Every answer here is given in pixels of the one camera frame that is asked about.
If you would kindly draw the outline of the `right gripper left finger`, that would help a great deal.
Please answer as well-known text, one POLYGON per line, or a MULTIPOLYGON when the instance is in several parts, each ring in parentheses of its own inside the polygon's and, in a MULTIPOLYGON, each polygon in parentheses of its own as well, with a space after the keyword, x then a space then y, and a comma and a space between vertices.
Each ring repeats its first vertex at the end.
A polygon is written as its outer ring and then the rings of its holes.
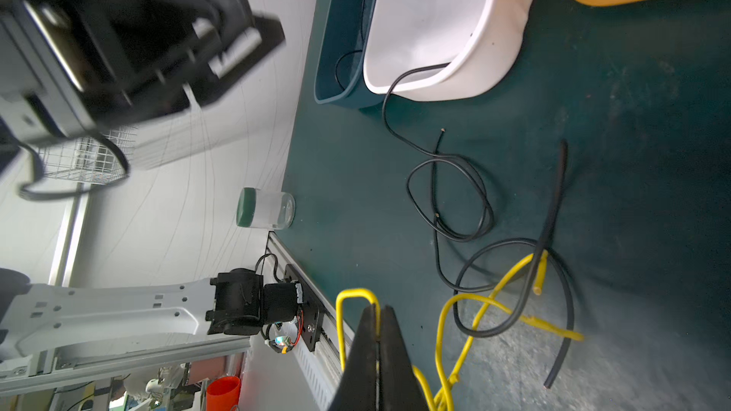
POLYGON ((355 333, 346 369, 329 410, 377 409, 378 336, 376 306, 367 307, 355 333))

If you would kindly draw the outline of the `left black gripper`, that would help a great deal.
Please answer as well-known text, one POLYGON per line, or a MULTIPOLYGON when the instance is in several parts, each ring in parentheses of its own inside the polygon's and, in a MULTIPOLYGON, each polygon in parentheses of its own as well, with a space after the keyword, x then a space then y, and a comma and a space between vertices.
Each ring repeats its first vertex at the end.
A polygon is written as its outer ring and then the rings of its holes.
POLYGON ((82 95, 102 126, 207 107, 285 42, 281 22, 249 0, 51 0, 80 26, 102 79, 82 95))

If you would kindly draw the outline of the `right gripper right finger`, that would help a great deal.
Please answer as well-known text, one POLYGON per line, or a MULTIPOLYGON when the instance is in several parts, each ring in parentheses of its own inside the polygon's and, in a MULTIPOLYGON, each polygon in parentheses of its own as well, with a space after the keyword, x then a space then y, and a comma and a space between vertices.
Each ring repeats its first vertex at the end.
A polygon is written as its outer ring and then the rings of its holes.
POLYGON ((379 410, 428 410, 391 306, 381 311, 379 344, 379 410))

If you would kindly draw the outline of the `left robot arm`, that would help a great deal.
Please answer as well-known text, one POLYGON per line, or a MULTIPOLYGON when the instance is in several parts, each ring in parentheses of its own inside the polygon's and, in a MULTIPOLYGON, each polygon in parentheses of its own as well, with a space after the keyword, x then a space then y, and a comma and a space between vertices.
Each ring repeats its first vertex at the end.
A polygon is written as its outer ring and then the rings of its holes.
POLYGON ((1 389, 83 381, 69 355, 154 336, 251 336, 316 0, 1 0, 1 134, 30 163, 1 259, 51 205, 89 202, 72 277, 1 269, 1 389))

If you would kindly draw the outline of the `red plastic goblet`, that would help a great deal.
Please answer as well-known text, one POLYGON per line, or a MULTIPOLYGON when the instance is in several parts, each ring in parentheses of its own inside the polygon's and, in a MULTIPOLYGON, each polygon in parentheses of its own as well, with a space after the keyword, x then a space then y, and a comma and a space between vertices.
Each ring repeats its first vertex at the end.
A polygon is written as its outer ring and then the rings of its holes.
POLYGON ((235 376, 222 377, 206 389, 207 411, 230 411, 239 405, 241 380, 235 376))

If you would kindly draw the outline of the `green round lid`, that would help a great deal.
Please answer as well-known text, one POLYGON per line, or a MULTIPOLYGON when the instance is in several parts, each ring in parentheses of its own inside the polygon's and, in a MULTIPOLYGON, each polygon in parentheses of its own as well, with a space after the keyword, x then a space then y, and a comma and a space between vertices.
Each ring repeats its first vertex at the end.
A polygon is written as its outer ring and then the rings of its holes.
POLYGON ((286 229, 293 222, 295 209, 295 199, 287 192, 243 188, 236 210, 236 225, 239 228, 286 229))

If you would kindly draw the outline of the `blue plastic bin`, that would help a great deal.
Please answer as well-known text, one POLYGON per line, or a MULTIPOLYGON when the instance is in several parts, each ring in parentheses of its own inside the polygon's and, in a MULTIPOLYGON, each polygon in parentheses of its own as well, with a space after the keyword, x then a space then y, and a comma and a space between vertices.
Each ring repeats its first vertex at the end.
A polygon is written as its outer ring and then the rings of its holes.
POLYGON ((365 82, 365 56, 376 0, 326 0, 326 18, 314 78, 319 105, 370 108, 383 97, 365 82))

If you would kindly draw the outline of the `white plastic bin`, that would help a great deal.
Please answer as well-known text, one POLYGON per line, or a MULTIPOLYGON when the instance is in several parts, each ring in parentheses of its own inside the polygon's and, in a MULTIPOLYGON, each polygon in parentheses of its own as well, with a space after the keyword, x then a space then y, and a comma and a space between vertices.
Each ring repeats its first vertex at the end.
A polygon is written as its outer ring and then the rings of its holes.
POLYGON ((364 79, 417 102, 481 95, 511 70, 533 0, 376 0, 364 79))

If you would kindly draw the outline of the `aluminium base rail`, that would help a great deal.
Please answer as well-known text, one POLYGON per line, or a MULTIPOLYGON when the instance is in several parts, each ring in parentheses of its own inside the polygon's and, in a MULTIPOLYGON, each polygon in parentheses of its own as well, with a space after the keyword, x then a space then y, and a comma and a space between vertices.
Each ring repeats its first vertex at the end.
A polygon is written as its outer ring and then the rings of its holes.
POLYGON ((109 381, 156 365, 226 357, 253 336, 207 334, 214 306, 211 280, 163 287, 114 289, 33 285, 15 270, 1 271, 1 394, 23 395, 83 382, 109 381), (146 335, 198 335, 191 344, 131 348, 97 358, 72 358, 76 344, 146 335))

